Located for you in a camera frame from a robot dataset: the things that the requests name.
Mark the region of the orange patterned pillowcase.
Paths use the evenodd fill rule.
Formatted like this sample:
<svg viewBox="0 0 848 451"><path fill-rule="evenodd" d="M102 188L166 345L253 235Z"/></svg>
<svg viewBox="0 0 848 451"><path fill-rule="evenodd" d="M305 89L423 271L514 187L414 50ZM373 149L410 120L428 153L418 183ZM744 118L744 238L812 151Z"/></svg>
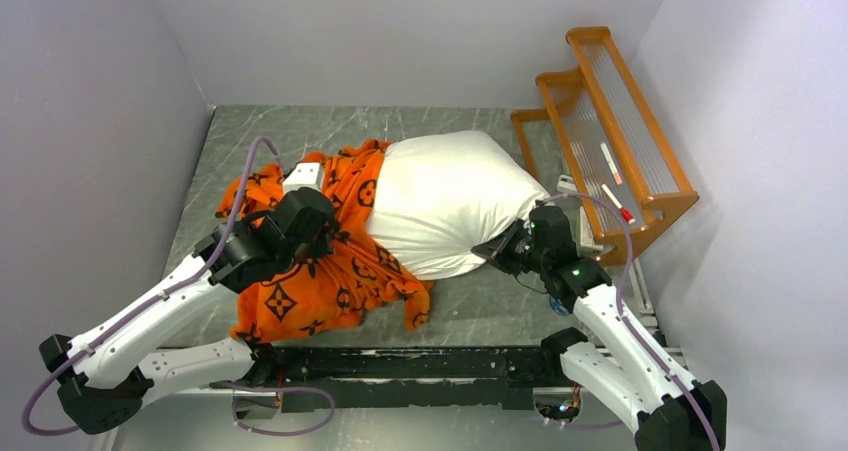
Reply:
<svg viewBox="0 0 848 451"><path fill-rule="evenodd" d="M232 338L271 343L355 327L366 312L395 301L404 304L407 330L428 322L432 282L415 277L396 253L366 230L388 148L386 141L369 139L336 154L311 152L304 157L324 171L321 191L340 223L333 252L308 258L243 291L237 300L237 322L229 331Z"/></svg>

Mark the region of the white pillow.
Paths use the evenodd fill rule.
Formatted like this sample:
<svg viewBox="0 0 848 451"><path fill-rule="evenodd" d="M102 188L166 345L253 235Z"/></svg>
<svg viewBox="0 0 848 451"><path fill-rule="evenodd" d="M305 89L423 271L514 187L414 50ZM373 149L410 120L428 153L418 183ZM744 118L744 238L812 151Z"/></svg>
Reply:
<svg viewBox="0 0 848 451"><path fill-rule="evenodd" d="M385 150L366 232L419 280L453 278L483 266L473 247L549 195L487 133L408 138Z"/></svg>

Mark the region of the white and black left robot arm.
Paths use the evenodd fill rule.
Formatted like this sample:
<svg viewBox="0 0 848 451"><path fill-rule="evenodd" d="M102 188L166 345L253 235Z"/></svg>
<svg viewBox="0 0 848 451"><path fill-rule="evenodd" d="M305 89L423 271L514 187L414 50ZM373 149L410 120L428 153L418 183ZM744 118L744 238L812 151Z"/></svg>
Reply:
<svg viewBox="0 0 848 451"><path fill-rule="evenodd" d="M57 396L77 429L110 431L143 407L191 388L232 381L261 387L281 355L255 338L160 350L203 312L281 275L307 257L322 257L338 223L321 192L286 193L273 209L231 216L160 283L117 315L75 337L53 335L39 347Z"/></svg>

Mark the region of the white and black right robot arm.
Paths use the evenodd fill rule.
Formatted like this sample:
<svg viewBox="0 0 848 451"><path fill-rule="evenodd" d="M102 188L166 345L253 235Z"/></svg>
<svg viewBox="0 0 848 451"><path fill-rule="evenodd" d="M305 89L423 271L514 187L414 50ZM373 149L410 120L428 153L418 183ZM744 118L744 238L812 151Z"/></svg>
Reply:
<svg viewBox="0 0 848 451"><path fill-rule="evenodd" d="M534 208L473 253L499 271L537 274L547 294L604 345L575 328L543 341L542 377L569 379L589 391L633 434L639 450L723 450L727 397L714 381L699 381L633 315L608 273L579 255L565 213Z"/></svg>

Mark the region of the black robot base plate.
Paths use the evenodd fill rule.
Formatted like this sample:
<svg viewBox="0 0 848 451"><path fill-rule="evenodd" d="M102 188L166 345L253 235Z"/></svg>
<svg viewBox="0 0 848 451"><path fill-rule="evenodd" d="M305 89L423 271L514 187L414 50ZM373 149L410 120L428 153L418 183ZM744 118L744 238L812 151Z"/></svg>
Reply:
<svg viewBox="0 0 848 451"><path fill-rule="evenodd" d="M540 345L295 347L261 345L235 383L270 390L310 386L339 408L498 406L577 416L580 386Z"/></svg>

